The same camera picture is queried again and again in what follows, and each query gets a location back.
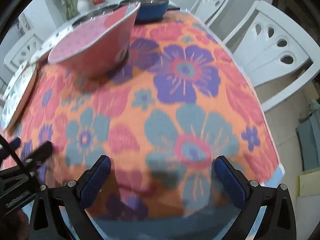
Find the white ceramic vase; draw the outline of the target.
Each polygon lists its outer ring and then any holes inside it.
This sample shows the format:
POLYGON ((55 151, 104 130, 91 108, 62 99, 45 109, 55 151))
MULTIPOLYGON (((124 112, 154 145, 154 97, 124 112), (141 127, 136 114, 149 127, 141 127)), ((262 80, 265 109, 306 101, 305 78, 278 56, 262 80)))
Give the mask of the white ceramic vase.
POLYGON ((80 14, 84 14, 89 11, 89 2, 88 0, 77 0, 77 10, 80 14))

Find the small white floral plate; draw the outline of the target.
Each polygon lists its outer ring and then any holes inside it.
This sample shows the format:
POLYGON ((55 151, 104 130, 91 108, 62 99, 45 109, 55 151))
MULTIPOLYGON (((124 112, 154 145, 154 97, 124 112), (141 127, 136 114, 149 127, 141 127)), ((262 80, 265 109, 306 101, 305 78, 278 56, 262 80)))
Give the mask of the small white floral plate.
POLYGON ((70 32, 73 31, 71 25, 62 25, 59 29, 54 31, 40 46, 40 48, 33 54, 29 60, 30 64, 35 64, 43 61, 47 61, 48 55, 51 50, 70 32))

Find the white chair far right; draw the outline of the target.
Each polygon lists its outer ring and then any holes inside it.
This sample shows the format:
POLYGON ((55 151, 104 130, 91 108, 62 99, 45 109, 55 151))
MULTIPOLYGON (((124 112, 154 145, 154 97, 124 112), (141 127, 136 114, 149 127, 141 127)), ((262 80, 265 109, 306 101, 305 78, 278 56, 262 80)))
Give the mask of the white chair far right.
POLYGON ((219 25, 234 0, 196 0, 191 13, 206 26, 219 25))

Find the white chair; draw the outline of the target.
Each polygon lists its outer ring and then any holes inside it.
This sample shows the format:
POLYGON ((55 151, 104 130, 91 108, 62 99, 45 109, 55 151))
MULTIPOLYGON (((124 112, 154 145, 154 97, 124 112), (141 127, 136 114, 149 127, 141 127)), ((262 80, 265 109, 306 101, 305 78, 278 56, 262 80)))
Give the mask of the white chair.
POLYGON ((5 67, 15 74, 19 66, 26 60, 30 59, 43 44, 43 40, 34 30, 25 33, 9 50, 4 57, 5 67))
POLYGON ((206 26, 219 25, 234 0, 196 0, 191 13, 206 26))
POLYGON ((293 19, 265 1, 255 1, 223 44, 237 45, 233 59, 253 87, 294 73, 308 61, 311 66, 267 101, 263 111, 289 98, 319 74, 319 45, 293 19))

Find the white chair far left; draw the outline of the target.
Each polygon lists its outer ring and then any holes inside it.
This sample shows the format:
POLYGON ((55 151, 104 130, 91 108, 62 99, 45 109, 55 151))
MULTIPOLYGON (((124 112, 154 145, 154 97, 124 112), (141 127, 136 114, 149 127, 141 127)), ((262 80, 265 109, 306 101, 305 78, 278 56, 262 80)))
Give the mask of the white chair far left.
POLYGON ((43 40, 34 30, 25 33, 9 50, 4 57, 5 67, 15 74, 19 66, 26 60, 30 59, 43 44, 43 40))

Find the pink patterned bowl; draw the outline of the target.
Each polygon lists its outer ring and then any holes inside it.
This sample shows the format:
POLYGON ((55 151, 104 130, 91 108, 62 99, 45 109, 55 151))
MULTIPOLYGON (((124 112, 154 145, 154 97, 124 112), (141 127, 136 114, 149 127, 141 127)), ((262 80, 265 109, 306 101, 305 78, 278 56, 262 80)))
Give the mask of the pink patterned bowl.
POLYGON ((139 9, 136 2, 80 24, 50 51, 48 63, 87 78, 113 70, 126 56, 139 9))

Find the blue steel bowl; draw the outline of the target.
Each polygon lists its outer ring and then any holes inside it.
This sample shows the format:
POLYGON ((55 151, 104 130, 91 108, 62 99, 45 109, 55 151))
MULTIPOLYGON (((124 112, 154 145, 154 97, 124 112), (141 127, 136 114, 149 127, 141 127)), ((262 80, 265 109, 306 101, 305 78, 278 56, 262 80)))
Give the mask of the blue steel bowl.
POLYGON ((168 9, 169 0, 122 0, 119 5, 125 6, 136 3, 140 3, 136 22, 145 23, 160 20, 168 9))

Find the floral orange tablecloth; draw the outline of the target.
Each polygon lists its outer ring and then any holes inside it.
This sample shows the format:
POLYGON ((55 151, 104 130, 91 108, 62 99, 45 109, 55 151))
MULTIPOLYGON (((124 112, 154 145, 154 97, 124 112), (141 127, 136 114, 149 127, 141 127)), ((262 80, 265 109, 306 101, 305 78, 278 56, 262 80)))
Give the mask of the floral orange tablecloth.
POLYGON ((250 180, 284 176, 254 89, 220 41, 191 14, 135 27, 116 74, 86 81, 61 65, 39 71, 16 127, 24 159, 45 141, 57 152, 40 168, 49 187, 78 179, 103 154, 111 175, 93 217, 145 220, 227 204, 214 177, 223 155, 250 180))

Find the blue leaf round plate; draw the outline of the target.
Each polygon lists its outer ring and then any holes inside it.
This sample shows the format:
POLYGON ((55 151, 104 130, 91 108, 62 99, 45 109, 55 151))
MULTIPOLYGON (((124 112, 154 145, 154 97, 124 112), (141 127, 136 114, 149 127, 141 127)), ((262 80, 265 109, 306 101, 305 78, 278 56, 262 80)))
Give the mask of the blue leaf round plate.
POLYGON ((15 80, 3 107, 1 117, 1 129, 3 131, 14 126, 31 94, 36 76, 37 66, 32 64, 25 67, 15 80))

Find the white chair near right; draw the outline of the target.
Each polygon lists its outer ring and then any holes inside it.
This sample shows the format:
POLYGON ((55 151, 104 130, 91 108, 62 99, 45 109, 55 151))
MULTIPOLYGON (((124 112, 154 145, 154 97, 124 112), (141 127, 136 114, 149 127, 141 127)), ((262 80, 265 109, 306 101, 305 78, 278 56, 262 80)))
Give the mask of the white chair near right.
POLYGON ((253 87, 294 73, 308 61, 311 66, 267 101, 263 111, 289 98, 319 74, 319 45, 293 19, 265 1, 255 1, 223 44, 237 45, 233 59, 253 87))

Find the large white floral plate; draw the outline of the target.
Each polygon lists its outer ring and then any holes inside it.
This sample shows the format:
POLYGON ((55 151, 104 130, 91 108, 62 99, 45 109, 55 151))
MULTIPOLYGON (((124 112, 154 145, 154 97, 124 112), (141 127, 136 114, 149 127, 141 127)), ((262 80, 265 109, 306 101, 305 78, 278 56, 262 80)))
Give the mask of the large white floral plate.
POLYGON ((24 71, 24 69, 29 66, 30 64, 30 60, 25 60, 18 68, 18 70, 16 71, 16 73, 13 75, 13 77, 11 78, 11 80, 9 81, 9 84, 3 94, 3 100, 7 100, 10 91, 12 90, 15 82, 17 81, 18 77, 22 74, 22 72, 24 71))

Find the red steel bowl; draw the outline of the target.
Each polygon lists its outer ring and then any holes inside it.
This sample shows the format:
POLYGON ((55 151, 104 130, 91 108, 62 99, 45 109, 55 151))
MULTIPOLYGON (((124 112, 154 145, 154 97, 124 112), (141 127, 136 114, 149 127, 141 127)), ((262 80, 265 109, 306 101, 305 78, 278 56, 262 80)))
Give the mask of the red steel bowl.
POLYGON ((86 21, 95 19, 98 16, 106 15, 119 8, 119 4, 97 5, 94 9, 84 13, 82 16, 73 21, 72 27, 75 28, 86 21))

